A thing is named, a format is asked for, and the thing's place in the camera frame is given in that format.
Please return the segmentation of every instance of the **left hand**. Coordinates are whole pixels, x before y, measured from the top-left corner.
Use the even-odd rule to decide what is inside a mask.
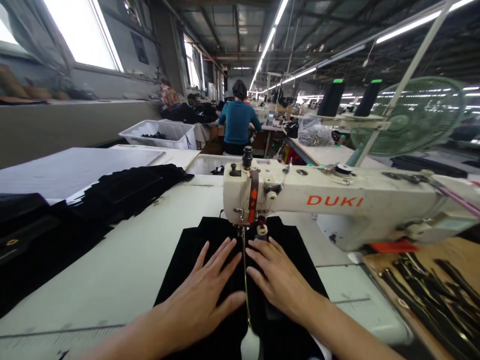
[[[195,266],[182,285],[163,303],[154,307],[154,318],[161,323],[162,336],[171,341],[169,352],[177,352],[211,334],[220,323],[245,302],[245,292],[228,296],[217,307],[220,293],[242,258],[238,253],[221,271],[237,241],[226,238],[204,266],[207,241]]]

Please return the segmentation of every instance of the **zipper pile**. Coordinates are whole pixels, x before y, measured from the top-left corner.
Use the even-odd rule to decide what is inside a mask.
[[[435,270],[427,271],[412,253],[402,254],[392,263],[410,290],[391,268],[378,276],[455,359],[480,360],[480,296],[452,264],[438,259],[435,262],[458,285],[443,283]]]

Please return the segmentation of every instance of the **white sewing machine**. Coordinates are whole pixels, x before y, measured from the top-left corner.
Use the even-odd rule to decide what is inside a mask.
[[[343,251],[403,236],[437,243],[480,222],[442,186],[480,207],[480,187],[428,171],[260,164],[244,155],[225,168],[223,210],[244,226],[275,212],[318,214],[320,230]]]

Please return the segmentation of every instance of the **window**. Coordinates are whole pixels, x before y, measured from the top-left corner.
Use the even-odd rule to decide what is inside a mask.
[[[188,74],[190,75],[190,86],[192,88],[198,87],[199,89],[201,89],[202,87],[200,86],[198,71],[196,70],[195,64],[194,64],[194,51],[197,51],[197,50],[194,49],[194,47],[190,43],[190,40],[187,39],[186,37],[183,38],[183,41],[185,43],[185,54],[186,54],[186,64],[188,66]]]
[[[43,0],[76,62],[123,72],[98,0]]]
[[[9,14],[7,10],[0,4],[0,47],[5,50],[20,52],[26,54],[27,52],[14,39],[10,29]]]

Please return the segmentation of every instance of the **hair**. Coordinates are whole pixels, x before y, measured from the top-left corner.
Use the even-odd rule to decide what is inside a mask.
[[[239,98],[240,100],[245,100],[247,98],[247,87],[245,86],[242,80],[237,80],[231,88],[233,91],[233,96]]]

